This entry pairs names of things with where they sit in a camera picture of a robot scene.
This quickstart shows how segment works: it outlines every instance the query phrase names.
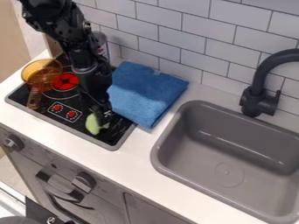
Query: blue cloth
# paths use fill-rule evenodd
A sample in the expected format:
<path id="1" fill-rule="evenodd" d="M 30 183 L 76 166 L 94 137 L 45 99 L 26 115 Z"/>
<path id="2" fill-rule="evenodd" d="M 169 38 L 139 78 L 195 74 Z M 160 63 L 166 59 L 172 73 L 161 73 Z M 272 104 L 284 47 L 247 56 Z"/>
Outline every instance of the blue cloth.
<path id="1" fill-rule="evenodd" d="M 148 66 L 122 62 L 113 73 L 108 93 L 115 113 L 152 129 L 188 83 Z"/>

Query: drain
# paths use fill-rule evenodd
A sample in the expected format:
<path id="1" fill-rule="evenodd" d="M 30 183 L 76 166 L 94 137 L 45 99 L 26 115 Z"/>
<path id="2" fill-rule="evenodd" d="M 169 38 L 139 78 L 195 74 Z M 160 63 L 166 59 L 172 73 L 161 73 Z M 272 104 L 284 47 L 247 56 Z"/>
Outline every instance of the drain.
<path id="1" fill-rule="evenodd" d="M 239 186 L 244 181 L 244 172 L 239 167 L 221 163 L 215 169 L 216 181 L 227 188 Z"/>

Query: faucet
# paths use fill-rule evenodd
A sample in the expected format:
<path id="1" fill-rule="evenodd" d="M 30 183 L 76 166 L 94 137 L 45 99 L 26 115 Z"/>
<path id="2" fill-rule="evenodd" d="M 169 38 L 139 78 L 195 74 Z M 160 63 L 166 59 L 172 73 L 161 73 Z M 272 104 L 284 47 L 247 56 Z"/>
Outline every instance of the faucet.
<path id="1" fill-rule="evenodd" d="M 240 99 L 242 113 L 246 116 L 257 117 L 261 113 L 273 116 L 282 91 L 277 90 L 275 96 L 270 96 L 264 88 L 267 75 L 279 65 L 299 61 L 299 49 L 289 49 L 277 52 L 265 59 L 254 74 L 251 87 L 244 90 Z"/>

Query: red knob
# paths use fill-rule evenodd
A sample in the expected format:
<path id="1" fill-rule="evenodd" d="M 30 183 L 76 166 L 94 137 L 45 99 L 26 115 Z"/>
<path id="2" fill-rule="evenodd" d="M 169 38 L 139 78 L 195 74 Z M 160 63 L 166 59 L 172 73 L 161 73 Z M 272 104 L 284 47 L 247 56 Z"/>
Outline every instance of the red knob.
<path id="1" fill-rule="evenodd" d="M 59 111 L 59 110 L 61 110 L 61 108 L 62 108 L 61 105 L 54 105 L 53 106 L 54 111 Z"/>
<path id="2" fill-rule="evenodd" d="M 73 118 L 73 117 L 76 116 L 76 112 L 70 111 L 70 112 L 67 113 L 67 116 Z"/>

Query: green sponge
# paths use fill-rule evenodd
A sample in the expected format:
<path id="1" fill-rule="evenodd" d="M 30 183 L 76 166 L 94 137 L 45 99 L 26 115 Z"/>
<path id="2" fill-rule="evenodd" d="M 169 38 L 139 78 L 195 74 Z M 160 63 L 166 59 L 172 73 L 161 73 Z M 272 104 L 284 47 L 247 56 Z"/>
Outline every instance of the green sponge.
<path id="1" fill-rule="evenodd" d="M 101 127 L 101 125 L 98 123 L 98 120 L 96 119 L 95 114 L 89 115 L 85 122 L 86 129 L 94 136 L 99 135 L 101 129 L 108 129 L 109 125 L 110 123 L 106 123 Z"/>

